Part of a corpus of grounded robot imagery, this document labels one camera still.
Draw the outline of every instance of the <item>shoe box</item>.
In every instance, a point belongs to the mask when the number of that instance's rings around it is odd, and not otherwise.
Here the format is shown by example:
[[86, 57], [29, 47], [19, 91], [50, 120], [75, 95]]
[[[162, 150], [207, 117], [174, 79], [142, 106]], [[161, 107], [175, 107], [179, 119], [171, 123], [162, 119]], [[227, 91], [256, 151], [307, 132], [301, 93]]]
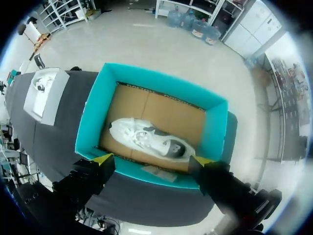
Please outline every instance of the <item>shoe box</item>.
[[[159, 71], [106, 63], [82, 112], [75, 152], [89, 160], [113, 153], [116, 174], [151, 184], [198, 189], [186, 174], [188, 163], [131, 150], [111, 137], [108, 125], [126, 117], [147, 120], [163, 132], [185, 139], [198, 157], [218, 161], [224, 148], [227, 115], [227, 100], [208, 89]], [[162, 176], [155, 169], [162, 171]], [[173, 177], [165, 179], [169, 173]]]
[[197, 149], [205, 123], [205, 110], [165, 94], [129, 84], [119, 84], [103, 125], [99, 147], [107, 152], [140, 164], [187, 172], [188, 162], [175, 163], [159, 159], [132, 150], [114, 140], [109, 132], [109, 124], [126, 117], [150, 121], [159, 130], [186, 140]]

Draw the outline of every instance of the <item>water bottle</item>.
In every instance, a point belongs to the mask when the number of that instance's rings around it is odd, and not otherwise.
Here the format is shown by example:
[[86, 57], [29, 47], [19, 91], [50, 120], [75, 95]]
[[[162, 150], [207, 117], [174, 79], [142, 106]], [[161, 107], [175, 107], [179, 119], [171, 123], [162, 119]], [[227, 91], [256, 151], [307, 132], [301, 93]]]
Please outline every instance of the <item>water bottle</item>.
[[203, 40], [213, 46], [217, 40], [220, 38], [221, 33], [219, 32], [217, 27], [209, 26], [205, 29], [205, 33], [203, 36]]
[[196, 38], [202, 39], [206, 28], [207, 23], [205, 19], [202, 19], [201, 21], [194, 21], [192, 24], [191, 34]]
[[181, 13], [178, 11], [178, 6], [175, 10], [170, 11], [167, 15], [167, 25], [173, 28], [179, 27], [181, 21]]
[[182, 28], [184, 28], [185, 30], [187, 31], [191, 31], [191, 28], [192, 28], [192, 24], [194, 23], [195, 21], [195, 15], [194, 15], [194, 12], [193, 11], [190, 11], [189, 13], [185, 13], [183, 16], [182, 16], [182, 20], [180, 22], [180, 26]]

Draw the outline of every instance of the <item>black tablecloth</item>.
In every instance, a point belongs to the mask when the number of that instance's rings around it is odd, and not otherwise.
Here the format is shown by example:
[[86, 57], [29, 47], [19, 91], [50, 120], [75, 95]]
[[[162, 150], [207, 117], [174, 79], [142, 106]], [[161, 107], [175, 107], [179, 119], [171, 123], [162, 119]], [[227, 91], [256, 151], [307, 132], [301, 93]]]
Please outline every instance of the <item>black tablecloth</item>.
[[[96, 72], [68, 71], [70, 78], [63, 92], [55, 125], [43, 125], [23, 110], [25, 97], [33, 77], [26, 73], [15, 77], [6, 95], [7, 109], [14, 131], [26, 152], [51, 181], [59, 181], [81, 158], [74, 153], [81, 114], [97, 76]], [[225, 139], [224, 158], [230, 160], [237, 121], [229, 121], [231, 132]], [[148, 226], [185, 226], [202, 221], [214, 203], [199, 190], [178, 189], [149, 184], [118, 173], [110, 178], [100, 195], [93, 196], [87, 206], [101, 214], [130, 223]]]

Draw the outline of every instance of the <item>white cabinet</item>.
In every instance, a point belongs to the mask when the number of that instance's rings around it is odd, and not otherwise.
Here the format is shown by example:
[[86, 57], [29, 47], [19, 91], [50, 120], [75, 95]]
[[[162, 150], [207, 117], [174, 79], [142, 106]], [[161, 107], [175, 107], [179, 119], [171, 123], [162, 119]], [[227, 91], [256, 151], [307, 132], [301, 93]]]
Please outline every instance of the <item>white cabinet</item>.
[[281, 24], [277, 18], [271, 14], [266, 21], [254, 33], [255, 38], [261, 43], [266, 43], [279, 29]]
[[245, 43], [241, 47], [236, 49], [236, 52], [246, 59], [253, 53], [255, 53], [260, 47], [261, 43], [256, 40], [253, 35], [251, 35], [250, 38], [245, 41]]
[[240, 24], [228, 37], [225, 44], [244, 58], [251, 56], [261, 47], [261, 43]]
[[240, 48], [250, 37], [251, 34], [248, 30], [239, 24], [225, 41], [225, 44], [237, 52], [237, 49]]
[[241, 20], [240, 24], [251, 34], [254, 34], [270, 14], [271, 11], [268, 7], [263, 2], [257, 0]]
[[281, 24], [268, 7], [257, 0], [224, 43], [248, 58], [280, 28]]

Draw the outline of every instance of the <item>white floor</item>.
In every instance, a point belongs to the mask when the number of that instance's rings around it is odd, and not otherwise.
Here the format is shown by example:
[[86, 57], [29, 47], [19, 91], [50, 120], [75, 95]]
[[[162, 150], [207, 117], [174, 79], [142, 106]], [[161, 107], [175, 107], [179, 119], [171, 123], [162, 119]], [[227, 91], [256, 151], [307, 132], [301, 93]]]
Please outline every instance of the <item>white floor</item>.
[[[252, 159], [257, 156], [254, 85], [242, 57], [224, 44], [211, 47], [189, 32], [167, 27], [165, 18], [156, 20], [152, 13], [120, 7], [93, 22], [79, 22], [54, 33], [40, 54], [46, 67], [100, 71], [105, 62], [125, 63], [176, 75], [222, 95], [238, 119], [231, 171], [241, 180], [249, 176]], [[27, 72], [37, 69], [31, 61]], [[156, 228], [123, 223], [120, 234], [134, 234], [129, 228], [153, 235], [205, 234], [222, 216], [215, 206], [197, 225]]]

